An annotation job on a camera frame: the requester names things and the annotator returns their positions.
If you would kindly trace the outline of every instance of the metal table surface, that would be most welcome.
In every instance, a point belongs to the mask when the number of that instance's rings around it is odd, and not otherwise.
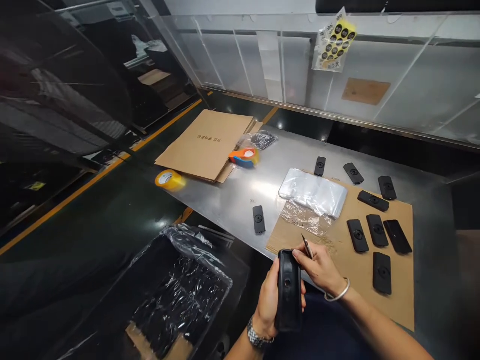
[[[390,176],[398,200],[413,205],[414,336],[434,358],[455,358],[452,326],[459,256],[452,196],[444,178],[267,125],[262,129],[279,139],[261,152],[255,169],[234,169],[224,184],[188,178],[187,186],[171,195],[273,260],[276,255],[266,245],[284,204],[279,203],[278,191],[290,168],[313,171],[322,156],[326,158],[323,176],[349,184],[343,166],[354,163],[365,179],[359,187],[375,193],[380,192],[379,176]],[[258,205],[263,207],[266,226],[262,235],[254,231],[252,207]]]

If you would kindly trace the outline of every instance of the hand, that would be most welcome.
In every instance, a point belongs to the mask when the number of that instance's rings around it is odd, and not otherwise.
[[[347,281],[340,275],[326,246],[309,243],[313,260],[306,253],[305,244],[293,250],[293,256],[308,273],[311,280],[334,297],[340,295],[347,287]]]
[[[275,317],[277,316],[277,308],[279,306],[279,269],[280,260],[277,257],[266,275],[265,281],[261,286],[260,298],[253,315],[252,325],[256,334],[266,340],[271,340],[277,336],[278,331],[275,329]],[[307,289],[305,283],[301,281],[301,310],[305,311],[307,303],[305,302],[305,294]]]

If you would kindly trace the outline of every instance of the plastic-lined bin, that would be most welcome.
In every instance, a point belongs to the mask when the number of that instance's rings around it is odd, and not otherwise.
[[[198,228],[167,227],[45,359],[205,359],[248,279],[228,245]]]

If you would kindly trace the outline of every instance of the metal watch band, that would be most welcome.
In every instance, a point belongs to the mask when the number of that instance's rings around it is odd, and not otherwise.
[[[250,340],[250,343],[253,345],[255,349],[258,349],[261,352],[263,352],[265,351],[265,349],[269,344],[274,342],[275,338],[271,340],[265,340],[260,338],[254,330],[253,319],[254,317],[252,316],[248,321],[248,326],[247,326],[248,339]]]

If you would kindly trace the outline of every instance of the orange tape dispenser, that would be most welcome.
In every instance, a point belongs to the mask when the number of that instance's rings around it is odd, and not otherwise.
[[[230,161],[242,168],[252,169],[260,160],[259,150],[254,147],[246,147],[230,153]]]

